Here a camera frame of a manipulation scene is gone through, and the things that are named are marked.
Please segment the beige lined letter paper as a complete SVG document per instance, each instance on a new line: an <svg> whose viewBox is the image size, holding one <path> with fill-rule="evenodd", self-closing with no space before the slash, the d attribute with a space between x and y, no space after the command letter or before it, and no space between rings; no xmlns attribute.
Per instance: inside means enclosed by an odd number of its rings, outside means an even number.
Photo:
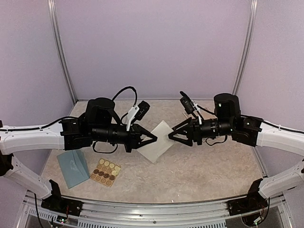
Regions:
<svg viewBox="0 0 304 228"><path fill-rule="evenodd" d="M137 149L137 151L151 163L155 163L174 145L175 141L168 138L168 135L172 132L173 130L170 128L170 126L165 121L161 121L152 130L152 134L157 136L157 140Z"/></svg>

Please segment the teal blue envelope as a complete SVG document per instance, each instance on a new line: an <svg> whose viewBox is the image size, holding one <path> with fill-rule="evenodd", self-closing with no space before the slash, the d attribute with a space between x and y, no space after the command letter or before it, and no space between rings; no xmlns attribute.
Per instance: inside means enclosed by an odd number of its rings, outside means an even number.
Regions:
<svg viewBox="0 0 304 228"><path fill-rule="evenodd" d="M81 150L66 151L58 155L57 160L69 189L89 179L88 165Z"/></svg>

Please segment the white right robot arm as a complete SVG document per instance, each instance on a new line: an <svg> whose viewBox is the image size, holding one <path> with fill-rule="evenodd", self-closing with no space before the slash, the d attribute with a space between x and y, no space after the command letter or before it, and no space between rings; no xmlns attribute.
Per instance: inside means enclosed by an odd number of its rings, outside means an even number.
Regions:
<svg viewBox="0 0 304 228"><path fill-rule="evenodd" d="M187 146L201 145L208 139L223 136L244 145L275 148L300 156L304 154L304 132L267 122L262 118L241 114L239 98L229 93L214 96L214 119L205 120L203 107L183 91L180 102L190 118L173 128L168 138ZM274 176L254 181L243 200L243 207L253 211L262 199L303 184L304 162Z"/></svg>

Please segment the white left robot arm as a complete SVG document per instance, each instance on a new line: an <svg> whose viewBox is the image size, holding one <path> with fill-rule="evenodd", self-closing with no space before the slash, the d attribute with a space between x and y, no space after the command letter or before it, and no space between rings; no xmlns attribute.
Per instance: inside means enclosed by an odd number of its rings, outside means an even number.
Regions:
<svg viewBox="0 0 304 228"><path fill-rule="evenodd" d="M134 123L141 120L150 106L142 101L129 111L127 123L122 124L114 110L115 102L109 98L88 101L79 117L62 117L47 125L28 127L0 126L0 174L35 193L56 211L62 211L66 200L53 180L44 180L23 166L15 152L55 149L77 150L95 142L122 144L126 152L157 141L157 136Z"/></svg>

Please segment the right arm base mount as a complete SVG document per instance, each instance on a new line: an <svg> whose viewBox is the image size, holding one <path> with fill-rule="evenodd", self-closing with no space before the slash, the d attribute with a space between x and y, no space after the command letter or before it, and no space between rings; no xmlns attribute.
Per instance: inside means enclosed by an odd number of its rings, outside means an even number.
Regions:
<svg viewBox="0 0 304 228"><path fill-rule="evenodd" d="M229 200L227 202L228 211L230 216L244 214L251 211L268 207L268 199L260 195L259 184L263 179L255 180L244 198Z"/></svg>

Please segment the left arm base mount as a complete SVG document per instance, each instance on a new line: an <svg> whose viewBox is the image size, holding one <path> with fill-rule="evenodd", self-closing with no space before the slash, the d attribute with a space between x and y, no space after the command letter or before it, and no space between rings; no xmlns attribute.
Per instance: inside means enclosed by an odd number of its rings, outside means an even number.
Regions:
<svg viewBox="0 0 304 228"><path fill-rule="evenodd" d="M67 216L73 215L79 217L83 202L62 197L59 185L53 180L49 180L49 183L51 185L51 194L42 200L41 207L66 214Z"/></svg>

